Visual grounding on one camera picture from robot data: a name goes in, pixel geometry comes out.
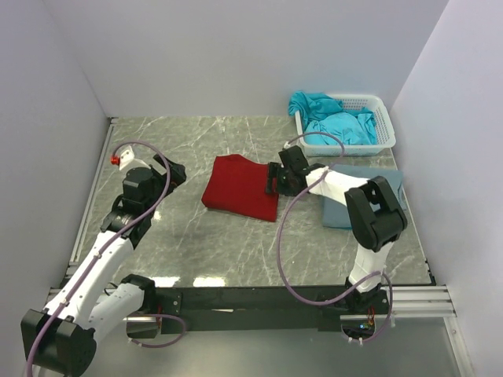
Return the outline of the red t shirt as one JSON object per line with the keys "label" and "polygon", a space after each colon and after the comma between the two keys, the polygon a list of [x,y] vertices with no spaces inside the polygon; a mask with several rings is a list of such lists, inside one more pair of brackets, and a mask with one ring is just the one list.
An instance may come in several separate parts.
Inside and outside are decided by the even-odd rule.
{"label": "red t shirt", "polygon": [[242,155],[215,158],[203,205],[263,221],[277,220],[278,195],[266,193],[268,166]]}

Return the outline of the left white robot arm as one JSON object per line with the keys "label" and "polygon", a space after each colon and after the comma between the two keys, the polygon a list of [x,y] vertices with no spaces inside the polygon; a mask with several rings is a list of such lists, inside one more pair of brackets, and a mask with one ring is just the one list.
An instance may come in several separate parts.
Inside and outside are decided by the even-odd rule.
{"label": "left white robot arm", "polygon": [[126,172],[123,192],[105,216],[92,249],[59,293],[43,309],[28,310],[20,323],[28,375],[37,365],[81,376],[98,343],[123,318],[133,313],[154,320],[163,316],[156,285],[143,276],[123,278],[109,296],[101,297],[116,270],[150,229],[156,207],[186,180],[183,165],[161,155],[154,160],[165,173],[131,152],[112,157],[112,164]]}

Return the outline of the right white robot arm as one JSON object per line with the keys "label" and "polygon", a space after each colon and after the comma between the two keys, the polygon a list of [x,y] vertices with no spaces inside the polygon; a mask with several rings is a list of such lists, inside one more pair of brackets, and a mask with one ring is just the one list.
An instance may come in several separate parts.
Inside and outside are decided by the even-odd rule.
{"label": "right white robot arm", "polygon": [[[277,230],[277,267],[288,292],[311,306],[330,306],[342,300],[353,313],[363,313],[382,292],[387,256],[408,226],[396,195],[383,176],[357,178],[320,163],[310,165],[298,146],[279,152],[280,162],[267,165],[267,194],[291,196]],[[347,208],[351,230],[358,243],[346,290],[335,298],[313,301],[297,293],[288,282],[281,263],[281,235],[287,215],[307,193],[322,196]]]}

